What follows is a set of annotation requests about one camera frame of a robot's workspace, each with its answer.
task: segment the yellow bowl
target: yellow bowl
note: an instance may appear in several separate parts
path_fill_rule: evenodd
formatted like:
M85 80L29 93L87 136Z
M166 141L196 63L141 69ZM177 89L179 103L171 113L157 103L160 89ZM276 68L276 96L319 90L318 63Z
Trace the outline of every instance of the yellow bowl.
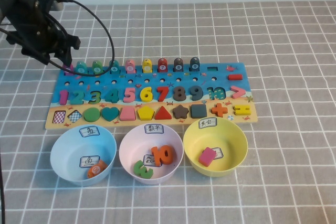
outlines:
M192 166L210 177L222 177L240 165L247 155L247 139L243 131L224 118L203 118L192 123L183 136L183 147ZM198 158L207 147L216 157L206 167Z

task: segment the red triangle block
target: red triangle block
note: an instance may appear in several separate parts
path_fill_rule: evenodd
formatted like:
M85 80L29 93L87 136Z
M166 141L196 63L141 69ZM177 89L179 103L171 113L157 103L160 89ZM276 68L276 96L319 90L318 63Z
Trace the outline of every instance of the red triangle block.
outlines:
M154 119L155 120L165 120L165 119L171 119L172 115L169 114L169 112L166 110L164 106L161 106L159 110L157 111Z

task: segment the robotic arm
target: robotic arm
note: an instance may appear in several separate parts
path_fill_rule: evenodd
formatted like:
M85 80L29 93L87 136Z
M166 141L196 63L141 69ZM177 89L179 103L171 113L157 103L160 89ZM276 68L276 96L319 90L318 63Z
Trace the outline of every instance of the robotic arm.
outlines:
M77 36L67 34L62 25L49 14L58 1L61 0L0 0L0 22L7 17L16 29L10 33L41 52L43 57L21 45L23 55L47 65L49 54L55 54L69 67L72 62L70 48L78 50L80 40ZM11 36L7 36L6 40L11 45L18 43Z

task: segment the orange plus sign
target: orange plus sign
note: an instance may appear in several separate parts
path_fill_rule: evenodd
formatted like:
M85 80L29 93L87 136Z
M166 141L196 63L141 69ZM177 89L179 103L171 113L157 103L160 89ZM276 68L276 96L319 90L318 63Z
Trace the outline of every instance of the orange plus sign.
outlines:
M222 118L223 114L227 113L227 108L226 107L223 108L222 104L218 103L218 104L216 104L216 107L211 108L211 113L217 114L217 116Z

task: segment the blue bowl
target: blue bowl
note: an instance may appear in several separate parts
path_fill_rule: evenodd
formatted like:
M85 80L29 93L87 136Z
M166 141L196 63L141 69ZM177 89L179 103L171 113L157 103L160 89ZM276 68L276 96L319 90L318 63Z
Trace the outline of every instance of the blue bowl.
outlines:
M117 144L111 132L97 125L82 125L59 137L51 150L50 162L61 178L78 186L90 186L108 175L116 152ZM100 159L108 167L88 178L88 170Z

